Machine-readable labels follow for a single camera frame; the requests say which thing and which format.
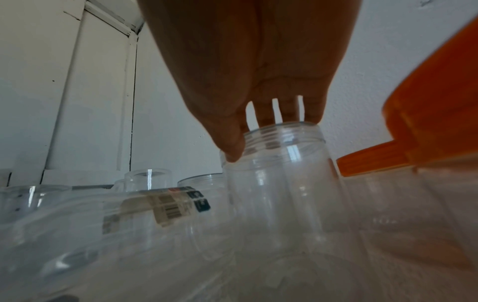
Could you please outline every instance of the human hand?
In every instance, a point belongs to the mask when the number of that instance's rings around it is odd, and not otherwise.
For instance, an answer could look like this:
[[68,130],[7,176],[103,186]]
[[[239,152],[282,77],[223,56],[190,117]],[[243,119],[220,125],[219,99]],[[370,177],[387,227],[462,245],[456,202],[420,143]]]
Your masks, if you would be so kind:
[[360,0],[138,0],[189,111],[236,161],[249,131],[282,120],[318,123]]

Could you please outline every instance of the container lid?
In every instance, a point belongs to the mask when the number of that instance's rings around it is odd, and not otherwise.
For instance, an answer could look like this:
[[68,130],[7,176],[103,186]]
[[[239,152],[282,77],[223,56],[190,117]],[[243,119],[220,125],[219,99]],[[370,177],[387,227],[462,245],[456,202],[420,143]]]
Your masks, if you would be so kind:
[[366,148],[337,160],[344,177],[410,165],[403,149],[395,141]]
[[413,164],[478,152],[478,17],[413,71],[382,113]]

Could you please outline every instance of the product label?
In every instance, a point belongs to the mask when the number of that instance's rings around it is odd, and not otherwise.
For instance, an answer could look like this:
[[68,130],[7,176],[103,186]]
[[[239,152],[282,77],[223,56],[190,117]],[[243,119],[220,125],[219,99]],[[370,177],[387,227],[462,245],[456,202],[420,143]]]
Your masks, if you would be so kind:
[[169,188],[141,192],[142,196],[129,198],[120,206],[120,213],[103,218],[103,234],[115,233],[120,228],[134,227],[135,219],[142,219],[152,211],[157,224],[166,227],[176,219],[211,209],[208,200],[192,187]]

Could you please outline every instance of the barcode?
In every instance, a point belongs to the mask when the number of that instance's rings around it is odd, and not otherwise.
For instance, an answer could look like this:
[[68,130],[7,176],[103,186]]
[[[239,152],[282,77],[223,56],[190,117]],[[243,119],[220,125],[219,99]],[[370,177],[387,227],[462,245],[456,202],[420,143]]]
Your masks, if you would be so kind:
[[161,196],[161,203],[168,219],[175,219],[182,216],[179,205],[173,197],[169,195]]

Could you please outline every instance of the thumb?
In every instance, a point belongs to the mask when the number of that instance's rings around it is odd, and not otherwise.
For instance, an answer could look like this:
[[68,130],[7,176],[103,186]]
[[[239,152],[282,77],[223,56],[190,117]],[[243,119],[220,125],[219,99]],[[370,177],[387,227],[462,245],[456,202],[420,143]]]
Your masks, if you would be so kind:
[[239,119],[236,114],[230,116],[195,114],[204,126],[216,146],[226,154],[228,162],[237,161],[245,147]]

